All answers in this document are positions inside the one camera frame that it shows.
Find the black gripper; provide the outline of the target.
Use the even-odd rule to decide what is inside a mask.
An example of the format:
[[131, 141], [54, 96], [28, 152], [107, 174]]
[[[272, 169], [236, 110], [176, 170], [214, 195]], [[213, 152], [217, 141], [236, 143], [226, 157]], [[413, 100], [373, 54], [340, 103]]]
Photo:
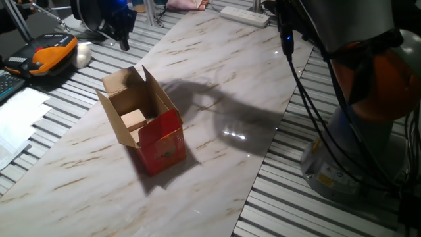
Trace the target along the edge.
[[102, 21], [98, 30], [106, 36], [119, 40], [121, 50], [130, 49], [128, 40], [137, 13], [131, 10], [127, 0], [98, 0]]

